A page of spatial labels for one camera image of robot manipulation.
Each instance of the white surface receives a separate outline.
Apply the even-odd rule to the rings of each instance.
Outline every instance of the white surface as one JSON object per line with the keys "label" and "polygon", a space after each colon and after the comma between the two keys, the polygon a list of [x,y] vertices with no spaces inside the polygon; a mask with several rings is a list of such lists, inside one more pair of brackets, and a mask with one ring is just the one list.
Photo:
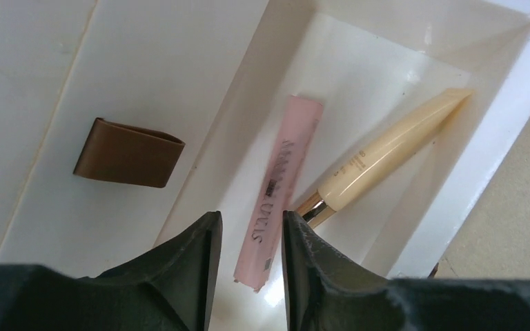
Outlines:
{"label": "white surface", "polygon": [[[149,250],[264,7],[242,0],[99,0],[0,262],[40,262],[95,276]],[[166,188],[72,174],[96,117],[186,143]]]}
{"label": "white surface", "polygon": [[434,261],[444,254],[529,116],[530,36],[482,123],[407,241],[389,276],[421,277],[433,268]]}
{"label": "white surface", "polygon": [[530,119],[440,259],[436,277],[530,279]]}
{"label": "white surface", "polygon": [[[527,15],[479,1],[414,1],[403,7],[392,6],[392,1],[358,4],[352,6],[347,0],[319,4],[322,10],[354,24],[349,25],[281,0],[270,1],[197,169],[160,235],[158,243],[181,232],[205,210],[222,211],[223,250],[213,308],[218,323],[212,330],[285,328],[279,255],[270,281],[259,294],[233,283],[232,273],[256,199],[257,190],[252,188],[258,188],[262,180],[288,94],[313,97],[326,105],[296,187],[295,200],[299,201],[324,173],[334,171],[353,150],[405,112],[444,88],[476,89],[477,95],[433,143],[317,228],[338,250],[384,276],[392,275],[410,240],[430,243],[404,260],[409,264],[421,261],[421,268],[406,265],[397,272],[426,276],[440,257],[432,255],[445,250],[471,202],[464,201],[462,212],[432,224],[434,233],[444,229],[448,237],[432,236],[429,229],[418,237],[415,229],[423,226],[429,210],[444,209],[454,201],[450,192],[462,185],[483,188],[504,157],[506,150],[496,149],[499,146],[487,149],[478,155],[485,171],[469,167],[471,176],[456,181],[456,188],[440,189],[477,137],[473,133],[482,127],[483,118],[495,116],[497,130],[491,134],[509,146],[511,134],[518,132],[514,128],[520,128],[530,115],[527,97],[527,104],[515,104],[523,108],[514,108],[519,114],[514,117],[489,109],[529,38]],[[404,13],[417,8],[423,10],[419,19],[411,14],[415,19],[406,18]],[[402,18],[395,20],[396,28],[385,19],[388,12]],[[503,99],[514,103],[510,96]],[[476,200],[480,192],[471,191],[471,198]],[[439,194],[446,195],[443,201],[438,200]]]}
{"label": "white surface", "polygon": [[[60,45],[47,38],[58,30],[37,22],[65,22],[37,13],[70,5],[23,16],[5,2],[0,15],[23,24],[0,19],[0,59],[26,74],[22,88],[33,86],[26,77],[55,61],[40,56]],[[158,241],[219,209],[224,238],[211,330],[284,330],[279,256],[259,294],[232,274],[287,95],[326,105],[298,200],[404,113],[444,88],[472,87],[472,102],[434,143],[317,230],[379,274],[427,275],[530,115],[530,17],[477,0],[271,0],[255,31],[265,5],[99,0],[57,108],[71,59],[55,62],[58,80],[39,80],[44,94],[32,107],[0,77],[0,237],[57,109],[0,262],[93,276],[149,249],[170,211]],[[68,23],[69,40],[80,36],[90,8],[63,11],[83,19]],[[32,32],[35,49],[18,43]],[[77,47],[61,42],[64,52],[65,45]],[[184,140],[168,187],[73,176],[95,117]]]}
{"label": "white surface", "polygon": [[530,14],[530,0],[485,0],[518,12]]}
{"label": "white surface", "polygon": [[94,0],[0,0],[0,245]]}

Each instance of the pink tube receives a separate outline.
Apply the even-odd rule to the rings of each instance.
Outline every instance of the pink tube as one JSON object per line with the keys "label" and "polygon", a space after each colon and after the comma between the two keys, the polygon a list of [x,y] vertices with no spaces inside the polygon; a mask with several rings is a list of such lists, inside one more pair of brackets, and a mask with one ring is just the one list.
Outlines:
{"label": "pink tube", "polygon": [[290,203],[322,109],[318,102],[289,98],[235,268],[235,281],[256,292],[269,278],[282,235],[282,213]]}

